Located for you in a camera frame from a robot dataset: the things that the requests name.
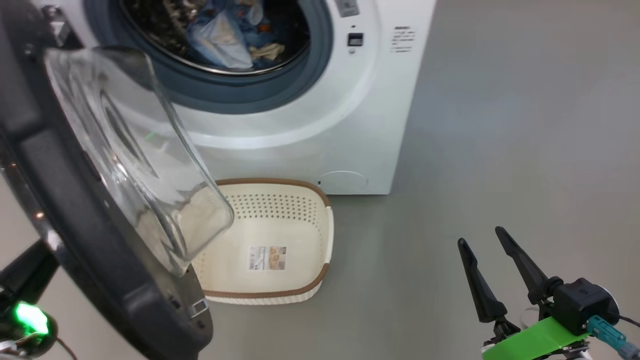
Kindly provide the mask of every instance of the wire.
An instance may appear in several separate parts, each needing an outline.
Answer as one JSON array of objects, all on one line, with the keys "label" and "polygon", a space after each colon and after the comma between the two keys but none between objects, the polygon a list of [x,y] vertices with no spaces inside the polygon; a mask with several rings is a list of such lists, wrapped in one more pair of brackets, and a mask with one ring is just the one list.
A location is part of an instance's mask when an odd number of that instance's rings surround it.
[{"label": "wire", "polygon": [[622,316],[622,315],[619,315],[619,314],[613,314],[613,313],[609,313],[609,314],[611,316],[613,316],[613,317],[619,318],[620,320],[624,320],[624,321],[626,321],[628,323],[634,324],[637,327],[640,327],[640,322],[637,322],[637,321],[635,321],[635,320],[633,320],[631,318],[627,318],[626,316]]},{"label": "wire", "polygon": [[74,354],[73,350],[71,350],[70,347],[67,346],[67,344],[65,344],[64,341],[62,341],[62,339],[60,338],[56,338],[56,341],[63,347],[65,348],[65,350],[69,353],[69,356],[71,356],[71,358],[73,360],[78,360],[77,356]]}]

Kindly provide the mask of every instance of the front-load washer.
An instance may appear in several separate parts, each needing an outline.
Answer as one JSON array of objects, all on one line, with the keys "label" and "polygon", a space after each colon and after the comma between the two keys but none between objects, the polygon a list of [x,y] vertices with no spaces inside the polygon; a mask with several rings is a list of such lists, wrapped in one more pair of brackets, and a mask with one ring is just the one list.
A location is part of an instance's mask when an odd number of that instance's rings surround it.
[{"label": "front-load washer", "polygon": [[[259,70],[203,65],[159,38],[176,18],[154,6],[204,0],[35,1],[57,5],[85,47],[145,51],[215,178],[389,193],[435,0],[264,0],[265,12],[301,21],[285,61]],[[135,113],[144,99],[123,86],[120,100]]]}]

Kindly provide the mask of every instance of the laundry basket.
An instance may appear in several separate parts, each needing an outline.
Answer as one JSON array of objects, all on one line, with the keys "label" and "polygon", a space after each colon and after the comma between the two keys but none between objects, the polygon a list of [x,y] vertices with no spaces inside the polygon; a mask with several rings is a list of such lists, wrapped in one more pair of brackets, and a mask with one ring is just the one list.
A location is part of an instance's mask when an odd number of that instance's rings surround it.
[{"label": "laundry basket", "polygon": [[308,300],[333,247],[333,211],[316,186],[282,179],[218,181],[236,215],[193,262],[211,301],[244,305]]}]

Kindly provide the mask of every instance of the green plastic part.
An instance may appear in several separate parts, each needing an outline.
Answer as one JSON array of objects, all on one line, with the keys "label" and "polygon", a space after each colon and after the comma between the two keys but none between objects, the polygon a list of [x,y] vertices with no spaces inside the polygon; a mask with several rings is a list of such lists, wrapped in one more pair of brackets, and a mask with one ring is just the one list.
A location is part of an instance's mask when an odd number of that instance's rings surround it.
[{"label": "green plastic part", "polygon": [[502,340],[483,353],[484,360],[533,360],[559,350],[589,334],[575,336],[553,318],[546,318],[530,328]]}]

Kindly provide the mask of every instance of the green light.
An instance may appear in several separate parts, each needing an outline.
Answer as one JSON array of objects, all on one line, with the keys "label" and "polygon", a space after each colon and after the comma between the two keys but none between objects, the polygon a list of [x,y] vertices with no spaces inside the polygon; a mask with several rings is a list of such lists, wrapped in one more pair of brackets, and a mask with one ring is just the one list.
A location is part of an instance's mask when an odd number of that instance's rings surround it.
[{"label": "green light", "polygon": [[15,307],[15,316],[18,321],[26,327],[33,329],[34,332],[46,335],[49,333],[49,327],[47,326],[47,315],[44,315],[39,308],[20,303]]}]

